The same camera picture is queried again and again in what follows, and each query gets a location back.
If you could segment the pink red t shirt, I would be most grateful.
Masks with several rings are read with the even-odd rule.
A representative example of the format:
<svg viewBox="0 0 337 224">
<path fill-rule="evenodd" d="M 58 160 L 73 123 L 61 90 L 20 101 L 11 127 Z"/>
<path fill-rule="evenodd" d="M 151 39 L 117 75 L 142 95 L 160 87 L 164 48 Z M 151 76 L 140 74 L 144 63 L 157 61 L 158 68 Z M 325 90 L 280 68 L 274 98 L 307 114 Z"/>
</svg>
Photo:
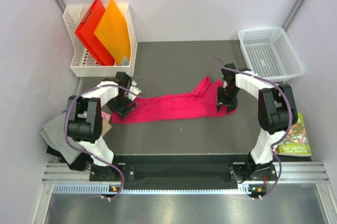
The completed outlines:
<svg viewBox="0 0 337 224">
<path fill-rule="evenodd" d="M 236 113 L 226 106 L 217 109 L 217 89 L 222 82 L 211 82 L 203 78 L 197 86 L 185 94 L 168 94 L 150 99 L 136 98 L 137 106 L 126 118 L 116 112 L 111 115 L 114 124 L 136 124 L 161 120 L 196 119 L 203 117 L 223 117 Z"/>
</svg>

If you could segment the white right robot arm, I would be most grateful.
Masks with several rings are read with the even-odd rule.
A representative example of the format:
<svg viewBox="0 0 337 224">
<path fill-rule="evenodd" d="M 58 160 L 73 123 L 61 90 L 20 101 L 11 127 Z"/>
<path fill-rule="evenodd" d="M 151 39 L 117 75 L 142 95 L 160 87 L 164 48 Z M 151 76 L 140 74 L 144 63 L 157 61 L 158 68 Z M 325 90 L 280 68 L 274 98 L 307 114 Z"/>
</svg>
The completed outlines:
<svg viewBox="0 0 337 224">
<path fill-rule="evenodd" d="M 231 176 L 238 183 L 246 179 L 259 179 L 271 169 L 275 149 L 279 141 L 288 135 L 297 122 L 297 110 L 292 88 L 277 85 L 254 75 L 250 70 L 238 70 L 234 64 L 221 69 L 223 86 L 217 89 L 217 111 L 222 106 L 230 113 L 237 109 L 237 94 L 244 90 L 257 99 L 257 118 L 261 127 L 257 142 L 248 154 L 245 165 L 233 168 Z"/>
</svg>

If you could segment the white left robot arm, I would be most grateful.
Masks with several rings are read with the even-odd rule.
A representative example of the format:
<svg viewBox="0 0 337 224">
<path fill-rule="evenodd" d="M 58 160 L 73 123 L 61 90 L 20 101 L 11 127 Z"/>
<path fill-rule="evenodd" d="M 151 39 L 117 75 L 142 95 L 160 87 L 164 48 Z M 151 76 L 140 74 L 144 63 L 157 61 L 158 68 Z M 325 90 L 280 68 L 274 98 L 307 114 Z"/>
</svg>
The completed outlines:
<svg viewBox="0 0 337 224">
<path fill-rule="evenodd" d="M 91 173 L 95 181 L 120 179 L 114 153 L 103 139 L 102 107 L 117 113 L 122 119 L 137 106 L 134 101 L 141 90 L 125 72 L 106 78 L 96 87 L 68 99 L 65 130 L 66 139 L 77 142 L 92 159 Z"/>
</svg>

